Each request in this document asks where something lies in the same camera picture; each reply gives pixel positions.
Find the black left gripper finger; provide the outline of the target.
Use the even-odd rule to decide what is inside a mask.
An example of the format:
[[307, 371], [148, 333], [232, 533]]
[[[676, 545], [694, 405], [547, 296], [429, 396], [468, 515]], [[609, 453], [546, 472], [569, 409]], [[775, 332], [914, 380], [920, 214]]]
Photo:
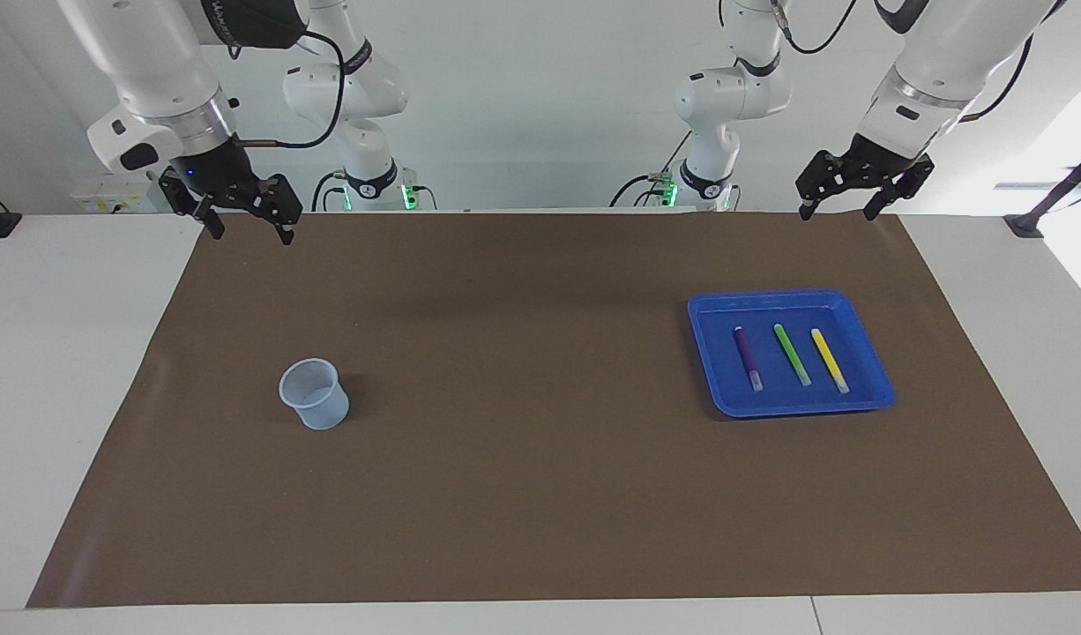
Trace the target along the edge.
[[827, 198], [848, 191], [846, 157], [819, 150], [808, 161], [806, 168], [795, 178], [795, 189], [800, 197], [798, 214], [811, 220]]
[[875, 196], [863, 207], [863, 216], [875, 221], [888, 206], [894, 204], [899, 198], [915, 198], [927, 177], [935, 169], [931, 157], [920, 157], [913, 166], [903, 170], [899, 176], [885, 177]]

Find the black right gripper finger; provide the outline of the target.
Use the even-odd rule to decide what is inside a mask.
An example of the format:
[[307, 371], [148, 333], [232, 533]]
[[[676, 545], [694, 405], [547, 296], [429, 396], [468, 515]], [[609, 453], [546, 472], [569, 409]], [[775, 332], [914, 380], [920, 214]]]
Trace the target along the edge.
[[176, 170], [165, 170], [158, 177], [158, 188], [163, 194], [171, 212], [177, 216], [193, 219], [205, 228], [213, 240], [221, 240], [225, 234], [225, 225], [214, 210], [213, 198], [195, 197]]
[[283, 174], [256, 181], [251, 214], [269, 222], [282, 244], [292, 244], [302, 217], [302, 201]]

